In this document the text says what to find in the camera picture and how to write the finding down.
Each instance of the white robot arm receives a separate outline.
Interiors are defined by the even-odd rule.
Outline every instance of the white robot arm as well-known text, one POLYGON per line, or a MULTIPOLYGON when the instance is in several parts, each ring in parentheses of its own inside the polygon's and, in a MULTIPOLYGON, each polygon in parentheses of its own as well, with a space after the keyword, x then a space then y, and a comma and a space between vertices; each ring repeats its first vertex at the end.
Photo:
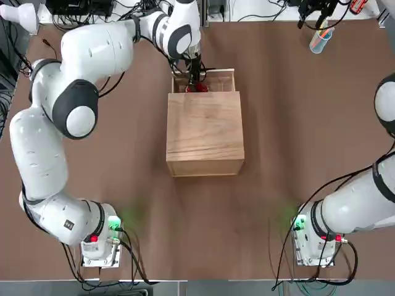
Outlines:
MULTIPOLYGON (((395 135, 394 98, 395 74, 392 74, 378 85, 375 96, 378 119, 392 137, 395 135)), ((395 225, 394 192, 395 151, 392 151, 340 190, 318 202, 307 203, 293 229, 298 264, 311 266, 321 262, 325 267, 334 255, 337 234, 395 225)))
POLYGON ((62 139, 83 139, 92 133, 99 99, 94 84, 129 68, 133 43, 141 35, 171 58, 197 52, 196 1, 176 0, 170 17, 154 9, 128 20, 67 32, 60 44, 62 62, 43 59, 33 63, 31 107, 10 122, 12 150, 23 184, 21 207, 59 241, 81 243, 89 261, 107 262, 104 259, 113 255, 110 238, 114 229, 110 225, 117 217, 108 204, 75 199, 66 193, 68 170, 62 139))

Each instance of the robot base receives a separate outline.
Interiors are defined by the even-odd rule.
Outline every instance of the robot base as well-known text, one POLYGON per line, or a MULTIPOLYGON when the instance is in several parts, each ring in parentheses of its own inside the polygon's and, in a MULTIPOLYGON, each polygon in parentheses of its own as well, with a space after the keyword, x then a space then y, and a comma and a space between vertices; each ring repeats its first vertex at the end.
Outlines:
MULTIPOLYGON (((112 224, 118 224, 120 226, 120 219, 117 217, 117 214, 113 207, 109 204, 102 203, 102 207, 104 209, 106 220, 105 226, 101 235, 98 238, 98 248, 107 248, 110 244, 109 241, 119 239, 119 232, 111 230, 112 224)), ((81 243, 81 249, 85 250, 85 256, 82 255, 82 266, 84 267, 101 267, 101 268, 116 268, 119 267, 121 261, 121 245, 116 244, 115 242, 111 243, 111 251, 110 254, 98 260, 94 260, 89 257, 89 251, 87 251, 87 247, 89 244, 85 244, 84 242, 81 243)))
MULTIPOLYGON (((293 249, 298 266, 318 266, 322 248, 325 244, 325 239, 316 235, 311 225, 310 209, 311 205, 307 205, 302 213, 296 217, 292 230, 293 249)), ((326 243, 321 259, 322 268, 334 265, 331 260, 335 253, 335 248, 335 240, 326 243)))

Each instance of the open wooden box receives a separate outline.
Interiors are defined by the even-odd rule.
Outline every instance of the open wooden box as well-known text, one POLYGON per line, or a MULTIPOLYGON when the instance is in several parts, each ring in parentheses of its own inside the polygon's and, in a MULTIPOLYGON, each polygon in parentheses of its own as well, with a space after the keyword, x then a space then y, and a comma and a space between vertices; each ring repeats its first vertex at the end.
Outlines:
POLYGON ((209 92, 189 92, 172 78, 168 95, 166 161, 172 176, 236 175, 244 162, 240 93, 235 71, 211 70, 209 92))

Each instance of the pen holder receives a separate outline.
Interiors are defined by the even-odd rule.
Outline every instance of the pen holder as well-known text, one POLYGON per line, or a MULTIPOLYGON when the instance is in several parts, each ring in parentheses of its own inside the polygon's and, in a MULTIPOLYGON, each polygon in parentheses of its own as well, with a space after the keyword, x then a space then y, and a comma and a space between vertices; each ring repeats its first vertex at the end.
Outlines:
POLYGON ((316 31, 309 45, 310 50, 314 54, 320 54, 326 43, 332 38, 332 32, 333 30, 329 30, 328 32, 323 32, 322 35, 320 35, 320 32, 316 31))

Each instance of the brown tabletop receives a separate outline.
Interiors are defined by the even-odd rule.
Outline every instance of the brown tabletop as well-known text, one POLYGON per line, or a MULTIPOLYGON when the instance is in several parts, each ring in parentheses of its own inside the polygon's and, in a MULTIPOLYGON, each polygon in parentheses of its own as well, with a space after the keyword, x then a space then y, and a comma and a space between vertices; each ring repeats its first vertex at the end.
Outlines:
MULTIPOLYGON (((389 149, 373 109, 376 85, 395 61, 386 32, 375 20, 344 22, 319 55, 308 48, 311 36, 294 22, 211 23, 203 29, 206 67, 235 68, 246 154, 239 176, 170 177, 170 70, 145 41, 135 46, 123 81, 101 99, 95 132, 64 141, 70 193, 114 206, 138 234, 148 278, 273 279, 268 251, 277 270, 280 230, 295 206, 329 179, 369 165, 389 149)), ((41 38, 58 49, 60 37, 51 26, 40 29, 28 58, 53 57, 41 38)), ((29 106, 28 90, 21 76, 10 117, 29 106)), ((60 244, 35 229, 18 205, 20 178, 8 127, 0 155, 0 280, 71 279, 60 244)), ((388 228, 348 236, 359 253, 358 278, 394 279, 394 234, 388 228)), ((291 265, 291 244, 287 250, 291 265)), ((291 269, 284 260, 280 277, 290 278, 291 269)), ((296 268, 294 276, 314 271, 296 268)), ((103 279, 130 279, 129 257, 124 253, 120 269, 101 273, 103 279)), ((338 257, 321 277, 347 273, 338 257)))

